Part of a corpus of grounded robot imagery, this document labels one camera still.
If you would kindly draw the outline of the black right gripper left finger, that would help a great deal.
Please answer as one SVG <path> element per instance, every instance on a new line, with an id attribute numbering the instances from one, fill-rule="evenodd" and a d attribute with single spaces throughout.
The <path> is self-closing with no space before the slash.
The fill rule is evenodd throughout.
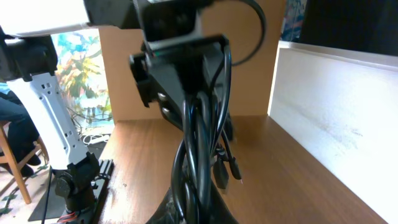
<path id="1" fill-rule="evenodd" d="M 155 213 L 146 224 L 186 224 L 186 205 L 183 190 L 179 188 L 177 198 L 170 187 Z"/>

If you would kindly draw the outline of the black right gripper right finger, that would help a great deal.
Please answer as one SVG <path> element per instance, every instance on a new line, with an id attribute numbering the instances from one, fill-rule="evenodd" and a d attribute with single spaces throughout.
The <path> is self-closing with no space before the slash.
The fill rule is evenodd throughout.
<path id="1" fill-rule="evenodd" d="M 209 209 L 209 224 L 238 224 L 238 221 L 228 210 L 214 183 L 211 184 Z"/>

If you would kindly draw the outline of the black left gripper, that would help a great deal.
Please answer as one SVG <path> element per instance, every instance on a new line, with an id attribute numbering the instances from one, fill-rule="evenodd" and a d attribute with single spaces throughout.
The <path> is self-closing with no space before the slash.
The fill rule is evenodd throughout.
<path id="1" fill-rule="evenodd" d="M 201 12 L 213 1 L 133 1 L 143 33 L 130 68 L 144 105 L 158 102 L 163 117 L 180 130 L 198 110 L 210 130 L 228 115 L 231 51 L 223 35 L 201 33 Z"/>

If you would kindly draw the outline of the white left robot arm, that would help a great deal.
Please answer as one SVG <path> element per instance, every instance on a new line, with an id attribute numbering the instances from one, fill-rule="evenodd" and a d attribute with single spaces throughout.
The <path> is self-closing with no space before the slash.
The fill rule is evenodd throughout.
<path id="1" fill-rule="evenodd" d="M 200 13 L 209 1 L 1 2 L 1 78 L 22 101 L 47 145 L 65 200 L 64 223 L 91 223 L 98 207 L 94 188 L 105 179 L 101 164 L 76 133 L 55 76 L 52 35 L 90 27 L 139 29 L 143 45 L 129 66 L 145 105 L 158 102 L 163 117 L 183 132 L 170 188 L 150 223 L 234 223 L 211 168 L 223 158 L 219 140 L 231 86 L 231 50 L 223 35 L 204 37 Z"/>

